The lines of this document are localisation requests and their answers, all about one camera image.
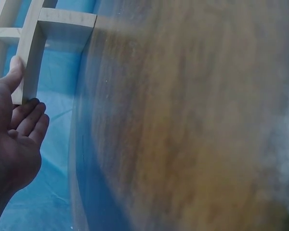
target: hand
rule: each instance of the hand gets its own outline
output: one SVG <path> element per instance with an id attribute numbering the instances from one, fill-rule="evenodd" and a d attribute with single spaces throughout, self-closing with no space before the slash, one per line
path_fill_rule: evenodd
<path id="1" fill-rule="evenodd" d="M 8 75 L 0 79 L 0 194 L 14 194 L 36 177 L 39 149 L 49 125 L 46 106 L 37 99 L 12 104 L 11 94 L 22 76 L 22 62 L 13 57 Z"/>

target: wooden frame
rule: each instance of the wooden frame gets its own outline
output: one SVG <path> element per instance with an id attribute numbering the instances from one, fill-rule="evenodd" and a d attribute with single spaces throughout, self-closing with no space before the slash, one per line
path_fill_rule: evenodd
<path id="1" fill-rule="evenodd" d="M 14 104 L 36 97 L 45 47 L 57 51 L 82 52 L 96 15 L 55 9 L 57 0 L 32 0 L 23 28 L 13 28 L 22 0 L 0 0 L 0 77 L 9 45 L 17 45 L 24 61 L 24 79 L 13 93 Z"/>

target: wooden slat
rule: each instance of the wooden slat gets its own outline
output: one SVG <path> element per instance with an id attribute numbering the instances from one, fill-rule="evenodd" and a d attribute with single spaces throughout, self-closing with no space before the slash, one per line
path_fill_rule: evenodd
<path id="1" fill-rule="evenodd" d="M 39 14 L 43 7 L 54 8 L 56 4 L 57 0 L 34 0 L 29 7 L 16 53 L 23 60 L 26 71 L 22 83 L 12 95 L 14 104 L 22 104 L 37 94 L 46 43 L 46 37 L 38 25 Z"/>
<path id="2" fill-rule="evenodd" d="M 46 48 L 56 51 L 82 52 L 93 31 L 96 15 L 43 8 L 39 24 L 47 37 Z"/>

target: palm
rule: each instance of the palm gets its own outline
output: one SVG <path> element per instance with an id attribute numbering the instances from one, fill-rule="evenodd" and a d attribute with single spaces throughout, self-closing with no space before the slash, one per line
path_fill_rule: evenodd
<path id="1" fill-rule="evenodd" d="M 37 175 L 41 165 L 39 149 L 49 125 L 46 106 L 37 99 L 13 106 L 11 92 L 17 82 L 19 79 L 11 77 L 0 80 L 0 181 L 15 191 Z"/>

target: wooden lattice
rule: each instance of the wooden lattice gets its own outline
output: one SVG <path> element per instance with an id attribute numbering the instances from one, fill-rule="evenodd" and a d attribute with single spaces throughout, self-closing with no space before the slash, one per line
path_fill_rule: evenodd
<path id="1" fill-rule="evenodd" d="M 18 45 L 26 67 L 14 104 L 36 97 L 44 49 L 82 52 L 96 21 L 95 14 L 55 9 L 57 0 L 32 0 L 23 28 L 14 28 L 21 3 L 0 0 L 0 77 L 9 45 Z"/>

